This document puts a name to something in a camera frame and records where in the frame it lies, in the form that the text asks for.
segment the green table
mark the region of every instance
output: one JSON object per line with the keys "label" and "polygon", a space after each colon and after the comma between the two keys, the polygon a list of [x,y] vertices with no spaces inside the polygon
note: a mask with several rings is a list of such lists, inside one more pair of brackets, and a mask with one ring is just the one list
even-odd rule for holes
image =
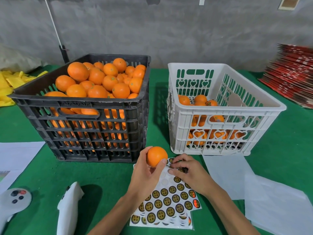
{"label": "green table", "polygon": [[[57,66],[47,66],[51,71]],[[287,105],[269,130],[246,157],[255,174],[303,190],[313,201],[313,157],[311,150],[313,111],[306,110],[276,94],[247,71],[239,71]],[[153,69],[150,75],[150,114],[147,146],[161,146],[174,156],[169,146],[166,97],[168,70]],[[0,142],[41,141],[41,137],[18,106],[0,108]],[[194,156],[203,165],[201,156]],[[47,145],[29,164],[12,187],[27,188],[33,194],[29,208],[18,213],[5,235],[56,234],[57,205],[65,188],[78,181],[85,192],[79,202],[75,234],[86,234],[125,194],[131,179],[132,164],[76,163],[58,161]],[[122,234],[227,234],[210,203],[200,196],[203,209],[192,213],[195,231],[124,227]],[[242,212],[243,200],[235,201]],[[270,234],[261,229],[262,234]]]}

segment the white pipe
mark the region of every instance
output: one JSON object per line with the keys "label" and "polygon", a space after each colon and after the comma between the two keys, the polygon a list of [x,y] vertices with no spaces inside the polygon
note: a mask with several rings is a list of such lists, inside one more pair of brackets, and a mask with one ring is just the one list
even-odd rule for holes
{"label": "white pipe", "polygon": [[60,41],[60,38],[59,38],[59,35],[58,35],[57,28],[55,27],[55,24],[54,24],[54,20],[53,20],[53,17],[52,17],[51,11],[50,11],[50,7],[49,7],[49,5],[48,5],[47,0],[45,0],[45,2],[46,2],[46,5],[47,5],[47,8],[48,8],[49,15],[50,15],[50,18],[51,18],[51,21],[52,21],[52,24],[53,24],[53,27],[54,27],[55,33],[56,33],[56,35],[57,35],[57,38],[58,38],[58,41],[59,41],[60,47],[62,48],[62,44],[61,44],[61,41]]}

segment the hand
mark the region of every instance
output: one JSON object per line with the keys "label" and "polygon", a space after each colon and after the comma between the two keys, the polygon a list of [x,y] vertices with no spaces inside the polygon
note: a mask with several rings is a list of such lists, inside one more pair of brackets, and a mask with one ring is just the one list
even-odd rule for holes
{"label": "hand", "polygon": [[138,207],[155,189],[159,182],[162,170],[166,165],[166,159],[162,159],[156,168],[151,168],[147,164],[147,153],[151,148],[147,147],[140,152],[139,158],[131,176],[127,194],[135,197],[134,201]]}
{"label": "hand", "polygon": [[169,169],[168,173],[179,177],[186,182],[196,192],[207,196],[212,185],[215,184],[214,180],[207,173],[207,171],[201,166],[200,162],[195,160],[192,156],[182,154],[174,158],[170,164],[171,167],[186,167],[187,173],[183,173],[176,169]]}

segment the white game controller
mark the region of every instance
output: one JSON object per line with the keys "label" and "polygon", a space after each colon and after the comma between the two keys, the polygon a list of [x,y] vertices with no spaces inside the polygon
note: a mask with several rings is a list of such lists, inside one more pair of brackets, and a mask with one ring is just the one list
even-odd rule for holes
{"label": "white game controller", "polygon": [[65,194],[58,204],[59,219],[57,235],[73,235],[76,229],[78,217],[78,201],[84,192],[78,182],[74,182],[66,189]]}
{"label": "white game controller", "polygon": [[31,201],[31,193],[22,188],[9,189],[0,195],[0,234],[6,222],[9,222],[14,214],[26,209]]}

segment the yellow cloth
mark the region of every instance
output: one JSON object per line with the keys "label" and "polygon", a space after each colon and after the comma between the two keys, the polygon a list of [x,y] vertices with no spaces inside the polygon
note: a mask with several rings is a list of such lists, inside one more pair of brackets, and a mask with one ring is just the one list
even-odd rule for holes
{"label": "yellow cloth", "polygon": [[14,105],[15,102],[7,97],[7,95],[10,95],[13,92],[13,89],[18,88],[37,77],[28,76],[22,71],[16,73],[12,73],[11,71],[0,71],[0,107]]}

